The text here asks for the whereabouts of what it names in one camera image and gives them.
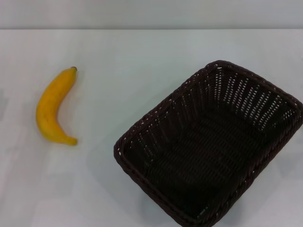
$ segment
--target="wicker basket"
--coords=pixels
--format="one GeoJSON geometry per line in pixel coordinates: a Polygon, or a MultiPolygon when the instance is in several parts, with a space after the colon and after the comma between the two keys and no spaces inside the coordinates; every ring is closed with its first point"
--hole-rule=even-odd
{"type": "Polygon", "coordinates": [[[210,227],[300,128],[302,110],[255,73],[215,61],[136,122],[115,159],[180,225],[210,227]]]}

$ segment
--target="rectangular basket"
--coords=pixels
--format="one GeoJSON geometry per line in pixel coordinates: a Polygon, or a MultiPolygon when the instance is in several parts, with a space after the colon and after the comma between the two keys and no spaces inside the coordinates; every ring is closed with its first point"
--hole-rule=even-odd
{"type": "Polygon", "coordinates": [[[136,122],[114,156],[180,225],[210,227],[301,127],[302,110],[255,73],[215,61],[136,122]]]}

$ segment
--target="woven basket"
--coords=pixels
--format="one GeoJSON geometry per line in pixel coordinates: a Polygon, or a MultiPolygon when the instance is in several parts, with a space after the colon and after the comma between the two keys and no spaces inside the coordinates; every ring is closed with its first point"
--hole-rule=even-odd
{"type": "Polygon", "coordinates": [[[300,128],[302,110],[255,73],[215,61],[136,122],[114,156],[180,225],[210,227],[300,128]]]}

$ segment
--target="basket weave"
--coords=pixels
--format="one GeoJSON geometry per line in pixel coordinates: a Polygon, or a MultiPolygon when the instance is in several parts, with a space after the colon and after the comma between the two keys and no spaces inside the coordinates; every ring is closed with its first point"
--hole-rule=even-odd
{"type": "Polygon", "coordinates": [[[215,61],[136,122],[114,156],[180,225],[210,227],[300,128],[302,110],[255,73],[215,61]]]}

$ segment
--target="white wall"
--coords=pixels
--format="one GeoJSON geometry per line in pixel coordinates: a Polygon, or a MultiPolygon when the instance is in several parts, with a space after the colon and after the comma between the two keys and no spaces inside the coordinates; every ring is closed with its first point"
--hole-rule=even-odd
{"type": "Polygon", "coordinates": [[[1,0],[0,28],[303,28],[303,0],[1,0]]]}

